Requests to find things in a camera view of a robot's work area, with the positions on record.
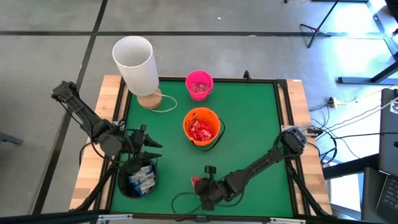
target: white cylinder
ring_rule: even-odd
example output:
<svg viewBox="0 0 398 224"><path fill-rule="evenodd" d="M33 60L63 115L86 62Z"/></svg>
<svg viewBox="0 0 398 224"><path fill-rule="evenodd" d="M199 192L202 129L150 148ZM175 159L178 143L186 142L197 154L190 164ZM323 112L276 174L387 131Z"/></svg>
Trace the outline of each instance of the white cylinder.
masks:
<svg viewBox="0 0 398 224"><path fill-rule="evenodd" d="M159 78L154 51L147 39L125 37L115 44L112 56L131 93L147 96L155 92Z"/></svg>

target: concrete floor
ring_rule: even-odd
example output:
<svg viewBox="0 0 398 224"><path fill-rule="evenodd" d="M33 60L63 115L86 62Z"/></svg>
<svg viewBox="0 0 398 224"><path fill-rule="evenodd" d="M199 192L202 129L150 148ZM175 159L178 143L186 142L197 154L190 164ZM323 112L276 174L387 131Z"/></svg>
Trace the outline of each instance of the concrete floor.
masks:
<svg viewBox="0 0 398 224"><path fill-rule="evenodd" d="M91 31L100 5L100 0L1 1L0 30ZM108 2L100 31L298 32L301 22L317 26L331 5L330 2L308 2L294 6L283 4L282 0L255 0L250 4L238 0L113 0ZM345 2L338 4L323 30L379 32L366 4ZM111 49L120 38L96 39L80 91L82 99L92 108L103 75L119 73ZM319 37L313 47L307 49L308 37L145 38L154 46L161 76L184 77L200 69L214 77L241 77L249 70L253 78L301 79L310 108L324 104L330 96L351 101L381 89L338 85L336 78L371 77L394 61L382 39ZM0 144L0 216L29 213L63 115L63 108L50 98L52 88L62 80L76 80L88 39L87 36L0 35L0 131L25 140L22 146ZM331 110L329 124L350 118L378 103L375 99ZM312 117L323 119L321 111L312 113ZM375 114L336 134L377 131L378 119ZM78 150L85 141L85 133L71 122L44 212L68 210L78 172ZM347 143L358 156L378 150L377 138L353 138ZM324 138L318 145L326 151L332 143ZM342 143L338 149L339 161L355 159Z"/></svg>

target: green mat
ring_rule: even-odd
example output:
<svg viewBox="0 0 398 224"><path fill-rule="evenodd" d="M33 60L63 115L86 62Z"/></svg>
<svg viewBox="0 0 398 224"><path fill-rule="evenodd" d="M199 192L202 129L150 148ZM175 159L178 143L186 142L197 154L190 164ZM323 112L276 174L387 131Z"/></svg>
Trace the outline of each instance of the green mat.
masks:
<svg viewBox="0 0 398 224"><path fill-rule="evenodd" d="M216 166L215 179L245 168L269 150L279 133L275 93L271 84L216 82L211 95L202 102L189 97L185 82L161 81L160 89L163 94L178 101L173 111L156 113L145 110L133 95L127 116L127 128L146 124L146 133L163 145L160 149L144 147L145 151L163 155L158 161L159 183L152 194L139 200L123 196L116 184L112 212L173 214L172 199L180 192L193 192L191 178L206 177L205 165ZM157 110L166 110L173 105L171 99L163 98ZM226 125L224 136L208 152L197 151L182 128L185 115L201 106L213 110ZM127 155L121 156L121 160L126 158ZM174 206L178 213L187 213L199 204L197 196L189 195L178 198ZM199 210L195 214L292 217L284 161L252 179L239 205L216 207L210 212Z"/></svg>

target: tripod stand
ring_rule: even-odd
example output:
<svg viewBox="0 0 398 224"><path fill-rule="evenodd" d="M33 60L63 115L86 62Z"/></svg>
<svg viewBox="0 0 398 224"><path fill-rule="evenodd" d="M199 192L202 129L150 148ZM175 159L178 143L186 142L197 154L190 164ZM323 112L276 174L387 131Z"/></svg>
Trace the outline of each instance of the tripod stand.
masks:
<svg viewBox="0 0 398 224"><path fill-rule="evenodd" d="M304 27L306 27L306 28L309 28L309 29L311 29L311 30L314 30L314 33L312 34L312 37L311 37L311 40L310 40L310 43L309 43L308 46L307 46L308 48L311 47L312 42L315 40L315 38L317 37L318 33L320 32L321 26L322 26L323 23L326 21L326 19L328 18L328 16L329 16L330 13L332 12L332 10L335 8L335 6L337 5L338 1L339 1L339 0L336 0L336 2L333 4L333 6L332 6L331 9L329 10L329 12L328 12L328 14L325 16L325 18L323 18L323 20L322 20L321 24L318 26L318 28L310 27L310 26L305 25L305 24L300 24L300 26L304 26Z"/></svg>

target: black cup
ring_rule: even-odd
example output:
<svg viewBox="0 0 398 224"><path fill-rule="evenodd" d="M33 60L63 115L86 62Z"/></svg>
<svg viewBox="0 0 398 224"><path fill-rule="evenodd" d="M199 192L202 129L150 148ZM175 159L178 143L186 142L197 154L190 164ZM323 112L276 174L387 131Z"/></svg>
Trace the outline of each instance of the black cup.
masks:
<svg viewBox="0 0 398 224"><path fill-rule="evenodd" d="M126 165L127 163L125 163L119 170L119 174L118 174L118 185L119 185L119 190L120 192L125 196L125 197L129 197L129 198L133 198L133 199L140 199L143 198L147 195L150 195L156 188L157 183L158 183L158 179L159 176L157 175L157 167L156 164L154 163L154 161L150 160L150 159L145 159L142 162L142 166L149 166L152 165L153 167L153 173L155 175L155 185L153 185L149 191L144 194L141 195L133 186L133 184L130 183L129 180L129 176L131 174L127 173L127 169L126 169Z"/></svg>

